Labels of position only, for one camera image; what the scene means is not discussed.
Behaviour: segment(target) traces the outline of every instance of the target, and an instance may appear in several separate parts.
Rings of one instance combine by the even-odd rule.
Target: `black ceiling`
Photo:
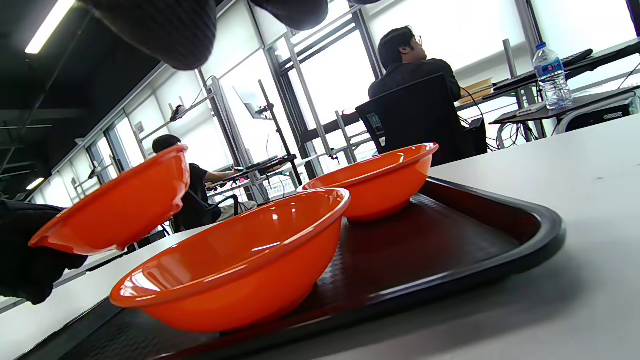
[[[149,74],[158,60],[92,17],[23,136],[30,109],[81,29],[75,6],[39,54],[24,50],[57,0],[0,0],[0,197],[22,199]]]

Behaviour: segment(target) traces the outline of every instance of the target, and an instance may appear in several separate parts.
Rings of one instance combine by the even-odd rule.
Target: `black hair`
[[[182,141],[178,136],[175,135],[163,135],[154,140],[154,144],[151,148],[154,150],[154,153],[158,154],[163,152],[170,147],[174,147],[181,143]]]
[[[378,54],[380,55],[380,61],[382,61],[382,67],[385,70],[389,70],[391,65],[402,63],[402,53],[399,49],[408,47],[413,50],[411,41],[414,38],[413,30],[409,26],[389,31],[378,45]]]

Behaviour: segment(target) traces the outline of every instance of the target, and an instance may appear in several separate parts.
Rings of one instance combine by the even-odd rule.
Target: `gloved hand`
[[[66,269],[84,264],[86,256],[28,246],[31,237],[62,210],[0,200],[0,296],[39,304],[51,295]]]
[[[295,30],[309,30],[329,12],[328,0],[250,0]],[[351,0],[373,4],[381,0]],[[80,0],[113,31],[177,70],[201,67],[216,39],[213,0]]]

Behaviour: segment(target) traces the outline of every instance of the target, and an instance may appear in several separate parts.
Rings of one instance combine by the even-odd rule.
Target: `black chair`
[[[487,153],[484,120],[469,128],[460,124],[443,74],[383,94],[356,111],[379,154],[436,142],[433,166],[438,166]]]
[[[188,190],[187,193],[182,197],[182,209],[193,209],[194,211],[190,212],[196,213],[198,214],[198,216],[195,216],[193,218],[185,218],[185,216],[182,215],[183,211],[175,214],[170,221],[173,232],[177,234],[183,231],[213,224],[214,221],[211,217],[211,211],[217,209],[220,204],[230,199],[233,199],[234,201],[234,216],[238,216],[240,199],[237,195],[233,194],[231,196],[225,197],[216,205],[212,205],[202,201],[202,199],[200,199],[191,190]]]

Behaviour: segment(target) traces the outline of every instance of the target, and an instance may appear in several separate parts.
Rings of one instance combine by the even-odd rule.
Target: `orange bowl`
[[[345,189],[318,190],[216,224],[134,269],[111,302],[191,332],[278,318],[331,263],[350,200]]]
[[[140,241],[182,209],[186,151],[178,145],[123,172],[44,225],[29,246],[95,255]]]
[[[436,143],[406,147],[317,177],[298,191],[345,188],[353,200],[344,216],[373,221],[403,209],[424,185]]]

